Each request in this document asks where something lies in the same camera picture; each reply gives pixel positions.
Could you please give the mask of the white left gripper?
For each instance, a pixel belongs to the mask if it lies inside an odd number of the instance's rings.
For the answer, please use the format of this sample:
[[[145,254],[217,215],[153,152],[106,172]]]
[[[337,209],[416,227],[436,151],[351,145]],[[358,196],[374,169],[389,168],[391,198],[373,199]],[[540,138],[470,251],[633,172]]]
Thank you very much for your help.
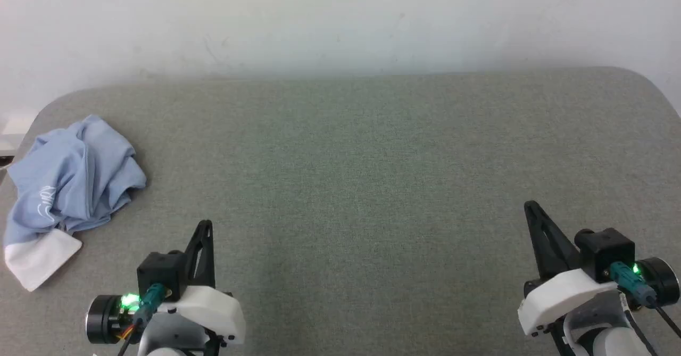
[[[185,249],[189,285],[178,302],[165,302],[156,312],[156,344],[200,347],[206,330],[227,344],[244,344],[247,326],[240,302],[215,288],[213,225],[201,220]]]

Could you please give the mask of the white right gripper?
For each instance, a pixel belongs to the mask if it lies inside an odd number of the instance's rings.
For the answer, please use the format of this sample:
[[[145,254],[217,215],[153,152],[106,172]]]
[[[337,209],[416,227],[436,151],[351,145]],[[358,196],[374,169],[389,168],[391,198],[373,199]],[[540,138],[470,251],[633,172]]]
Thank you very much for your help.
[[[518,319],[525,336],[542,332],[559,319],[564,319],[561,327],[568,337],[598,326],[620,327],[616,283],[598,283],[578,269],[579,251],[537,201],[526,201],[524,208],[538,277],[551,278],[520,303]]]

